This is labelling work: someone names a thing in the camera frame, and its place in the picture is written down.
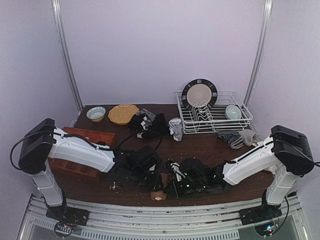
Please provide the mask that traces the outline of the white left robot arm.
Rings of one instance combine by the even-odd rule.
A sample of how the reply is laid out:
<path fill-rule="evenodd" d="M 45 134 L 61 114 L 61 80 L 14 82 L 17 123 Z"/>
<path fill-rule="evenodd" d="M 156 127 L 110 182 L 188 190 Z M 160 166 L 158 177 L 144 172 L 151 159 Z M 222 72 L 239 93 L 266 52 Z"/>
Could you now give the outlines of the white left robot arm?
<path fill-rule="evenodd" d="M 145 145 L 137 151 L 124 150 L 121 144 L 109 147 L 89 141 L 84 136 L 67 133 L 55 126 L 55 121 L 46 118 L 10 150 L 13 157 L 15 148 L 22 145 L 18 164 L 11 165 L 28 174 L 44 197 L 47 210 L 53 217 L 67 222 L 72 211 L 67 205 L 64 191 L 58 186 L 49 166 L 49 159 L 60 159 L 88 166 L 101 173 L 114 171 L 129 178 L 151 192 L 164 188 L 158 169 L 162 163 L 157 150 Z"/>

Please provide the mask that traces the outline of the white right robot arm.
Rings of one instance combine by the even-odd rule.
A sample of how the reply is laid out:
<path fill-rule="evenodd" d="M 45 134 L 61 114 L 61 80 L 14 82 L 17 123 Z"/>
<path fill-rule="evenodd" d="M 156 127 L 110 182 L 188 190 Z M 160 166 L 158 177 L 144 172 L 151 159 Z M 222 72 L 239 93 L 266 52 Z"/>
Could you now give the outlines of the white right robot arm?
<path fill-rule="evenodd" d="M 239 211 L 242 224 L 249 225 L 281 216 L 280 206 L 289 190 L 298 178 L 316 166 L 319 163 L 313 160 L 307 137 L 276 125 L 270 136 L 255 148 L 214 168 L 196 158 L 187 158 L 182 163 L 168 161 L 166 167 L 175 179 L 170 180 L 163 191 L 177 198 L 200 191 L 222 193 L 227 185 L 235 186 L 260 171 L 275 167 L 274 181 L 263 192 L 261 205 Z"/>

